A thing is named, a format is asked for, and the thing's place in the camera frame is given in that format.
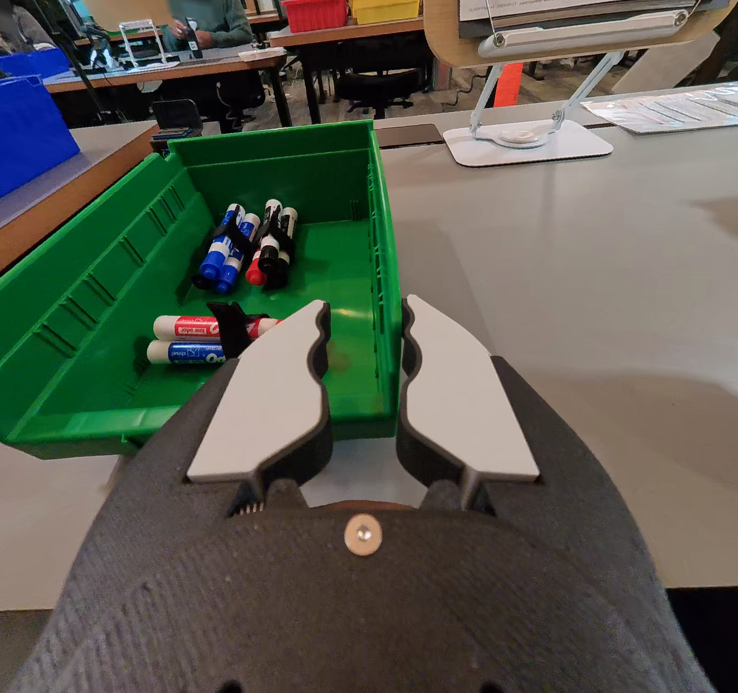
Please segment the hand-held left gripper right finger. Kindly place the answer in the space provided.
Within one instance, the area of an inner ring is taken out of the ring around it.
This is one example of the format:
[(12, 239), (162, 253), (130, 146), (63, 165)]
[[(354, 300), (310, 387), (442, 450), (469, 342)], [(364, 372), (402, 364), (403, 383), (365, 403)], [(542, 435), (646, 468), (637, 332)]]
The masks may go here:
[(397, 454), (427, 487), (454, 483), (471, 508), (485, 482), (534, 483), (540, 468), (487, 348), (415, 294), (402, 300)]

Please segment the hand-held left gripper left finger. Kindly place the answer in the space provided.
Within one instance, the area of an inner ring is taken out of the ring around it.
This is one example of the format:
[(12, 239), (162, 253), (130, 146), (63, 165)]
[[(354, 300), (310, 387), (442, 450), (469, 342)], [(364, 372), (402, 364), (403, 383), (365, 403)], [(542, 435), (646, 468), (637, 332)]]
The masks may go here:
[(191, 483), (241, 483), (263, 502), (275, 480), (303, 485), (327, 466), (330, 337), (330, 304), (313, 300), (240, 354), (189, 465)]

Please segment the blue dry erase marker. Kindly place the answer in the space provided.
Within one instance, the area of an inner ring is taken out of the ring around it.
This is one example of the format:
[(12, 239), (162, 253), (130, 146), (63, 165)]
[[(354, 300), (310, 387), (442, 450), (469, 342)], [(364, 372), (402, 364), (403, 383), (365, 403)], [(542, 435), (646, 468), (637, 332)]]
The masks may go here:
[(214, 231), (214, 236), (203, 262), (199, 266), (199, 273), (208, 281), (216, 281), (224, 267), (226, 260), (230, 257), (234, 242), (231, 231), (239, 231), (239, 226), (244, 220), (245, 210), (237, 204), (228, 206), (221, 224)]
[(215, 341), (152, 340), (146, 356), (153, 365), (220, 365), (226, 362), (223, 347)]
[(260, 218), (253, 213), (245, 214), (245, 217), (237, 225), (238, 233), (231, 237), (232, 245), (229, 256), (226, 258), (219, 274), (215, 290), (221, 294), (231, 293), (238, 281), (244, 258), (254, 252), (254, 239), (261, 225)]

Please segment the green plastic bin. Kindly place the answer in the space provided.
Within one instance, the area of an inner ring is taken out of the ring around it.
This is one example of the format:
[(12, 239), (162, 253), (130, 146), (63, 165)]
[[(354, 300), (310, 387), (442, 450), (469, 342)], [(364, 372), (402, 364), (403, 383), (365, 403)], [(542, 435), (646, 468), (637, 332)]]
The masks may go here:
[(2, 443), (42, 459), (131, 454), (217, 370), (153, 365), (161, 315), (208, 315), (191, 278), (229, 205), (295, 208), (285, 288), (233, 300), (285, 318), (331, 308), (337, 440), (395, 434), (401, 291), (371, 122), (180, 140), (149, 155), (2, 276)]

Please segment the white desk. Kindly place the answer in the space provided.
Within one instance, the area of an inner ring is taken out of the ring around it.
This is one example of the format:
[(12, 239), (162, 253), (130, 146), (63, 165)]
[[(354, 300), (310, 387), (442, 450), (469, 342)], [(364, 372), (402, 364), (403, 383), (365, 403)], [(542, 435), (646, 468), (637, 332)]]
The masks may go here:
[[(667, 587), (736, 586), (736, 129), (632, 135), (605, 158), (459, 167), (382, 150), (402, 293), (503, 356), (582, 438)], [(52, 608), (115, 457), (2, 445), (2, 612)], [(310, 506), (414, 504), (389, 439), (338, 442)]]

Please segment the wooden-edged grey desk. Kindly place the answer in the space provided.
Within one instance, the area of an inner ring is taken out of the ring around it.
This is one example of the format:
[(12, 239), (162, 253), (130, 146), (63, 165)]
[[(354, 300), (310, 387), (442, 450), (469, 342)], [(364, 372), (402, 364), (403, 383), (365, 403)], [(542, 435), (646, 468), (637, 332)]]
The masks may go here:
[(151, 153), (155, 121), (73, 129), (80, 153), (1, 198), (1, 273)]

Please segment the black dry erase marker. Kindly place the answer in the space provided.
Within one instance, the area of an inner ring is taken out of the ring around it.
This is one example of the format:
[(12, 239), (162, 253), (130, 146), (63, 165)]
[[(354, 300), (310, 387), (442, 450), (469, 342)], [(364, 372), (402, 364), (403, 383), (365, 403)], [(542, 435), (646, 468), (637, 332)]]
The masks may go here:
[(295, 208), (284, 207), (276, 227), (276, 240), (279, 251), (275, 261), (266, 273), (266, 286), (270, 290), (277, 290), (287, 285), (289, 268), (295, 258), (294, 230), (297, 226), (298, 212)]
[(281, 217), (283, 212), (282, 203), (271, 198), (267, 200), (264, 209), (264, 219), (261, 228), (260, 250), (261, 258), (259, 267), (263, 273), (268, 274), (278, 262), (281, 250)]

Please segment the red flat object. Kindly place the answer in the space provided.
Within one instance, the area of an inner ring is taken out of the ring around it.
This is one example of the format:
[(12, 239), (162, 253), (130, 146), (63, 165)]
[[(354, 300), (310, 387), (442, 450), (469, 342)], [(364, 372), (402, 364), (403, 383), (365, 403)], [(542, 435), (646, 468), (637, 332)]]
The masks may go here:
[(524, 62), (505, 65), (495, 86), (493, 107), (513, 107), (518, 104)]

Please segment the wooden top table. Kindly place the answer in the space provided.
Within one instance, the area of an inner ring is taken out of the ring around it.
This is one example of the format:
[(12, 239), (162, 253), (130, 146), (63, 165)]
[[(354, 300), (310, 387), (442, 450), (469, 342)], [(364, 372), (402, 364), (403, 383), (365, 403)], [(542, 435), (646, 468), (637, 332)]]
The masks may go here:
[(190, 77), (220, 75), (240, 71), (264, 70), (269, 74), (274, 102), (282, 127), (292, 126), (291, 114), (284, 93), (280, 70), (286, 64), (287, 51), (281, 47), (210, 49), (200, 60), (188, 59), (188, 54), (180, 52), (177, 63), (153, 63), (147, 67), (112, 72), (95, 73), (88, 78), (72, 70), (43, 78), (43, 84), (51, 94), (87, 90), (95, 92), (98, 88), (110, 89), (144, 82), (180, 80)]
[(321, 123), (320, 102), (314, 78), (322, 72), (349, 69), (354, 61), (377, 70), (423, 72), (423, 90), (432, 84), (434, 56), (424, 33), (422, 17), (342, 27), (293, 32), (289, 26), (267, 35), (271, 46), (294, 52), (303, 68), (303, 84), (311, 124)]

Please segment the blue plastic bin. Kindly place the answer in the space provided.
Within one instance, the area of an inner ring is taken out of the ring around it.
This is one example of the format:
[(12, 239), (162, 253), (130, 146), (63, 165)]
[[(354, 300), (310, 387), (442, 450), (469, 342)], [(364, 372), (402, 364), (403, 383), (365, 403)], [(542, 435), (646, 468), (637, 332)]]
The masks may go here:
[(38, 76), (1, 80), (1, 196), (80, 153)]
[(1, 56), (1, 71), (11, 77), (54, 77), (70, 70), (70, 63), (60, 48)]

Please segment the plastic sleeve document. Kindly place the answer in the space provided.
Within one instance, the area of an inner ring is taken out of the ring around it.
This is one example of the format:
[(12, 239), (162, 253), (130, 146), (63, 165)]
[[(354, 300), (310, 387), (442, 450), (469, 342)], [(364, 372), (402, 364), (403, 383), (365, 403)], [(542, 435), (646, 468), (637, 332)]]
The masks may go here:
[(587, 101), (594, 116), (636, 135), (737, 126), (737, 83), (683, 92)]

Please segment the small white stand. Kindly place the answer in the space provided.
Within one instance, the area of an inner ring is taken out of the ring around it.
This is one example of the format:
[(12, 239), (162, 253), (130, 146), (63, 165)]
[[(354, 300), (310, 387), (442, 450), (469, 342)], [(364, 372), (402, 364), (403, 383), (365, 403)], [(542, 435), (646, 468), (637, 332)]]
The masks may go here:
[(152, 19), (124, 21), (118, 24), (118, 29), (123, 38), (124, 61), (131, 68), (167, 64), (168, 54)]

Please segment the red plastic bin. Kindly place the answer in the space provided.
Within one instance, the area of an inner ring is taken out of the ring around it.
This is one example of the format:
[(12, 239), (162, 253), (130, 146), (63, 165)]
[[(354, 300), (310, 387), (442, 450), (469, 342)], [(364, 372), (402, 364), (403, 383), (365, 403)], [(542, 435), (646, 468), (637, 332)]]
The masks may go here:
[(282, 0), (291, 33), (325, 31), (346, 26), (347, 0)]

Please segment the yellow plastic bin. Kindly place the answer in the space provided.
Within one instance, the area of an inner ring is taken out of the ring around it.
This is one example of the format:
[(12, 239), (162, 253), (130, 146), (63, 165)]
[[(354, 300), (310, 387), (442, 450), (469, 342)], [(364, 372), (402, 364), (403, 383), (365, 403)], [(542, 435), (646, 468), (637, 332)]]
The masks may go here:
[(421, 0), (348, 0), (357, 25), (411, 20), (419, 16)]

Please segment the dark corduroy pants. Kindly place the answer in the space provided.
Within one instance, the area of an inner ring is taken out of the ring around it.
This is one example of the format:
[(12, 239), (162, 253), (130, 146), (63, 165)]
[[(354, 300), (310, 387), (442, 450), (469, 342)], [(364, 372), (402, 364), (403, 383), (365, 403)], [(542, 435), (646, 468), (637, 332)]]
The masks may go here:
[(737, 691), (737, 587), (668, 588), (679, 625), (714, 688)]

